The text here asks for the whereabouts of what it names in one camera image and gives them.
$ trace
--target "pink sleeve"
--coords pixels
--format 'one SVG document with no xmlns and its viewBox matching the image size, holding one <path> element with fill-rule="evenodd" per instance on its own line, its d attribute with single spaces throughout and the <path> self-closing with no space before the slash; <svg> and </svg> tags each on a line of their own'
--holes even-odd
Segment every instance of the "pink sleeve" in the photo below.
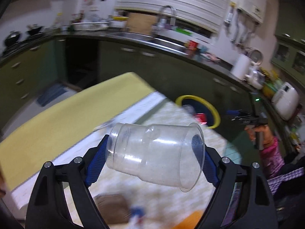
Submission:
<svg viewBox="0 0 305 229">
<path fill-rule="evenodd" d="M 260 151 L 263 172 L 267 179 L 275 177 L 285 164 L 279 151 L 278 139 L 276 137 L 273 137 L 273 139 L 273 145 Z"/>
</svg>

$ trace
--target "dish rack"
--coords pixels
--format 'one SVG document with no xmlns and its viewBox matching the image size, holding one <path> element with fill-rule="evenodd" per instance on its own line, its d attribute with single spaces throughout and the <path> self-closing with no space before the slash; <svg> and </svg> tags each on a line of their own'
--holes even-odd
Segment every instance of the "dish rack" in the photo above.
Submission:
<svg viewBox="0 0 305 229">
<path fill-rule="evenodd" d="M 109 22 L 80 22 L 72 23 L 75 31 L 98 31 L 107 30 Z"/>
</svg>

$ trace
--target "metal screw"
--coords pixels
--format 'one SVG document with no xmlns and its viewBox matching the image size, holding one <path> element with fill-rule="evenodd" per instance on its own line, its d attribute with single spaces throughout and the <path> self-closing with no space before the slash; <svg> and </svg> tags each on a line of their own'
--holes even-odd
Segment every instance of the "metal screw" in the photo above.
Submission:
<svg viewBox="0 0 305 229">
<path fill-rule="evenodd" d="M 223 157 L 222 162 L 228 164 L 230 162 L 230 159 L 228 157 Z"/>
<path fill-rule="evenodd" d="M 255 168 L 255 169 L 258 169 L 260 167 L 260 165 L 257 163 L 257 162 L 254 162 L 252 164 L 252 166 Z"/>
<path fill-rule="evenodd" d="M 45 168 L 49 168 L 51 166 L 51 162 L 45 162 L 45 164 L 43 165 L 43 167 Z"/>
<path fill-rule="evenodd" d="M 76 157 L 74 159 L 74 163 L 79 164 L 82 160 L 83 160 L 82 157 Z"/>
</svg>

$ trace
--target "water heater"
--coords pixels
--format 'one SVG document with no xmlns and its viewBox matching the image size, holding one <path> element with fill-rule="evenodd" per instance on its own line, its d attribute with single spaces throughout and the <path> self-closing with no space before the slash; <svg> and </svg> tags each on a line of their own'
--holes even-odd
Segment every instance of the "water heater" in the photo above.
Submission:
<svg viewBox="0 0 305 229">
<path fill-rule="evenodd" d="M 239 0 L 238 8 L 261 24 L 264 21 L 266 5 L 267 0 Z"/>
</svg>

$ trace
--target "gas stove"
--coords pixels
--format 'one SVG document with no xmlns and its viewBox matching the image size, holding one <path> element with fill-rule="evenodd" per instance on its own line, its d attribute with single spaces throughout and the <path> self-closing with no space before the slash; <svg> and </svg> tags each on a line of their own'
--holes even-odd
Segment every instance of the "gas stove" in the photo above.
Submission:
<svg viewBox="0 0 305 229">
<path fill-rule="evenodd" d="M 7 55 L 14 53 L 16 51 L 18 51 L 20 49 L 20 47 L 36 40 L 36 39 L 40 39 L 41 37 L 43 37 L 45 34 L 44 33 L 37 33 L 34 34 L 32 36 L 28 36 L 24 41 L 21 42 L 17 42 L 15 44 L 13 44 L 10 47 L 5 48 L 5 50 L 2 52 L 2 57 L 5 58 Z"/>
</svg>

